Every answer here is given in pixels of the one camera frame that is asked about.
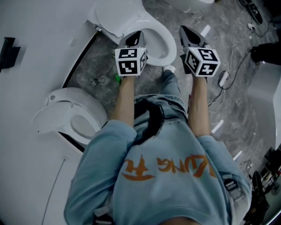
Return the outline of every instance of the black and white marker cube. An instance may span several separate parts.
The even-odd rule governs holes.
[[[185,64],[195,76],[214,76],[220,67],[220,58],[214,49],[189,47]]]
[[[117,48],[115,61],[119,76],[139,76],[146,65],[146,48]]]

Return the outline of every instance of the green object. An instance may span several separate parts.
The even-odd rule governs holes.
[[[118,74],[115,75],[115,79],[118,83],[121,83],[121,77]]]

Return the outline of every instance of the light blue sweatshirt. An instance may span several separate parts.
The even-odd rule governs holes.
[[[245,209],[251,186],[225,146],[211,136],[196,138],[180,118],[166,120],[156,136],[132,146],[146,126],[133,129],[110,120],[97,133],[72,180],[67,223],[91,224],[94,210],[113,193],[116,225],[158,225],[178,216],[203,225],[239,224],[247,210],[234,220],[235,207],[222,176],[237,181]]]

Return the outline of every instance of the toilet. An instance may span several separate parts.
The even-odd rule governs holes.
[[[87,145],[107,122],[102,104],[87,92],[76,87],[51,92],[43,107],[33,118],[37,134],[59,131]]]
[[[170,6],[184,12],[195,13],[210,7],[215,0],[164,0]]]
[[[117,44],[124,36],[142,31],[149,65],[170,65],[176,58],[173,36],[144,9],[141,0],[95,0],[88,20]]]

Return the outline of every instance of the gray marble tile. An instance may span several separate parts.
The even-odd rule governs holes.
[[[212,4],[205,11],[194,14],[182,13],[163,0],[143,0],[147,12],[165,25],[176,41],[177,58],[173,62],[173,66],[176,67],[175,75],[178,78],[181,97],[184,102],[188,102],[188,96],[191,93],[192,77],[184,74],[180,59],[183,51],[178,33],[179,26],[187,25],[199,32],[206,25],[211,26],[206,39],[211,47],[217,50],[221,59],[218,73],[213,78],[208,79],[208,99],[211,102],[220,93],[220,88],[217,85],[219,74],[223,70],[229,71],[230,69],[231,46],[233,46],[233,55],[228,85],[234,79],[237,66],[253,46],[277,41],[276,32],[272,24],[268,23],[270,17],[263,7],[262,0],[256,0],[255,3],[260,8],[264,19],[263,24],[256,25],[257,33],[263,34],[269,25],[269,32],[261,38],[249,32],[247,23],[252,22],[251,17],[246,10],[242,10],[233,0],[222,0]],[[69,82],[69,86],[80,87],[98,99],[109,115],[116,103],[119,89],[119,84],[115,80],[117,70],[112,55],[115,48],[116,44],[101,34],[81,61]],[[251,61],[250,55],[248,55],[242,63],[231,89],[225,91],[224,97],[219,98],[209,108],[211,128],[214,128],[220,120],[224,120],[224,124],[214,134],[214,137],[224,142],[232,156],[235,156],[239,151],[243,151],[240,160],[250,159],[252,161],[251,172],[259,168],[262,157],[267,152],[256,122],[255,111],[247,96],[248,86],[257,69],[258,66]],[[162,68],[146,66],[141,77],[136,81],[136,94],[159,93],[161,73]],[[105,87],[99,84],[93,86],[91,81],[104,75],[108,76],[111,82]],[[241,165],[241,168],[246,172],[246,165]]]

